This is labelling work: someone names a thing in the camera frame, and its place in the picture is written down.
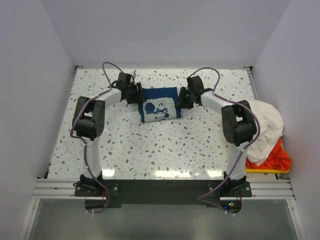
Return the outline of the blue t shirt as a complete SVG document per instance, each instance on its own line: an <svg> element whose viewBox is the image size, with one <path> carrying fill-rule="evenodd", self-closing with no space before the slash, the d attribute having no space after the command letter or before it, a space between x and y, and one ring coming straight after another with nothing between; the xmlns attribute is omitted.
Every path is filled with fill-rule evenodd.
<svg viewBox="0 0 320 240"><path fill-rule="evenodd" d="M138 104L142 123L180 119L181 109L178 104L178 88L143 88L145 101Z"/></svg>

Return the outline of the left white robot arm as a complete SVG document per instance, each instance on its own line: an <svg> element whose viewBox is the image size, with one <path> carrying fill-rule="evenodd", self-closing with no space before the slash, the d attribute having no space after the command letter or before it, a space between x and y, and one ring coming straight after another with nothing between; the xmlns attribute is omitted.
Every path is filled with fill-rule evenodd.
<svg viewBox="0 0 320 240"><path fill-rule="evenodd" d="M120 72L109 89L93 97L81 96L76 103L70 136L83 142L84 171L80 178L91 179L85 189L92 196L99 196L104 190L98 178L102 174L99 141L105 128L106 109L121 101L129 105L146 101L142 84L135 82L134 74Z"/></svg>

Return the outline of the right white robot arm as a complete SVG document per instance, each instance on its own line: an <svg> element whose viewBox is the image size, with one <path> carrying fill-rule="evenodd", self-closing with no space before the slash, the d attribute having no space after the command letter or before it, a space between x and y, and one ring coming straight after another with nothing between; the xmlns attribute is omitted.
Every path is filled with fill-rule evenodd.
<svg viewBox="0 0 320 240"><path fill-rule="evenodd" d="M229 143L229 155L223 180L215 188L222 187L227 196L233 197L246 183L247 151L261 130L258 118L248 101L234 101L218 95L213 89L205 88L199 76L188 77L187 87L182 87L178 95L179 108L192 109L194 104L209 108L221 116L222 133Z"/></svg>

